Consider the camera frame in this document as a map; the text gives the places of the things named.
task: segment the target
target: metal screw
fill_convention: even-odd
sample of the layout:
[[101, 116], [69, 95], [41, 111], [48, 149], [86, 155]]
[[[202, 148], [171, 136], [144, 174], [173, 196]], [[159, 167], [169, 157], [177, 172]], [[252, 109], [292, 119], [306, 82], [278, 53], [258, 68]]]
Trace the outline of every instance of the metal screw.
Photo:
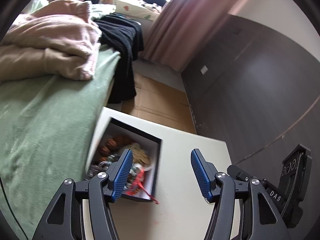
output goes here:
[[225, 177], [226, 177], [226, 174], [223, 173], [223, 172], [218, 172], [218, 173], [217, 173], [217, 177], [218, 177], [218, 178], [225, 178]]
[[107, 174], [105, 172], [98, 173], [98, 178], [100, 178], [100, 179], [105, 178], [106, 176], [107, 176]]
[[254, 185], [259, 185], [260, 182], [259, 182], [258, 179], [252, 179], [251, 183], [254, 184]]
[[66, 179], [63, 184], [64, 185], [70, 185], [72, 183], [72, 179]]

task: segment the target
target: green blanket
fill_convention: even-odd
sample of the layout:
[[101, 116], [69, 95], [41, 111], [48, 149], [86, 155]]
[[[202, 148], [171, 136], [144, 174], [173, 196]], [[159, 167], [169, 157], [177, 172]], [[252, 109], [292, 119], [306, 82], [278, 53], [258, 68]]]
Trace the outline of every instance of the green blanket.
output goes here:
[[[60, 184], [80, 181], [94, 128], [120, 56], [102, 46], [96, 76], [47, 75], [0, 85], [0, 176], [28, 238]], [[0, 208], [20, 239], [2, 192]]]

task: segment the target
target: light switch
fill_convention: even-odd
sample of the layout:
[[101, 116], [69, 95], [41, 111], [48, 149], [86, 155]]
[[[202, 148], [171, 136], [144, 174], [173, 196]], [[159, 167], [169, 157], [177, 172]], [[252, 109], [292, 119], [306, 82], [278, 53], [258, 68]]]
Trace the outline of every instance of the light switch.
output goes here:
[[208, 71], [208, 68], [204, 65], [200, 71], [204, 75]]

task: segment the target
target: orange object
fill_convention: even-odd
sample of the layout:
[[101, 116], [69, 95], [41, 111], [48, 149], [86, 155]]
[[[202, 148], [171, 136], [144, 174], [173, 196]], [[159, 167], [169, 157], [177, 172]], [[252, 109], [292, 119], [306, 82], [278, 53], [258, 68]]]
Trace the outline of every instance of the orange object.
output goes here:
[[134, 190], [132, 189], [135, 186], [138, 186], [139, 188], [141, 188], [156, 204], [159, 204], [159, 202], [153, 197], [151, 196], [146, 189], [144, 188], [144, 186], [141, 183], [141, 178], [144, 174], [144, 170], [141, 170], [140, 173], [137, 175], [136, 179], [134, 180], [134, 182], [131, 185], [131, 188], [126, 192], [127, 195], [135, 195]]

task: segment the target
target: wall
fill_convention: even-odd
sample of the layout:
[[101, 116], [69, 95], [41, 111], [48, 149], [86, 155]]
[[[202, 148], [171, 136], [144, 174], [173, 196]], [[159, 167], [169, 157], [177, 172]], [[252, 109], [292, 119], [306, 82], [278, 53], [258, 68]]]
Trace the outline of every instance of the wall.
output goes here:
[[319, 34], [293, 0], [240, 0], [229, 13], [286, 35], [320, 61]]
[[181, 76], [197, 133], [225, 141], [249, 174], [278, 185], [282, 160], [299, 143], [311, 149], [303, 217], [289, 229], [304, 239], [320, 214], [320, 62], [286, 35], [230, 15]]

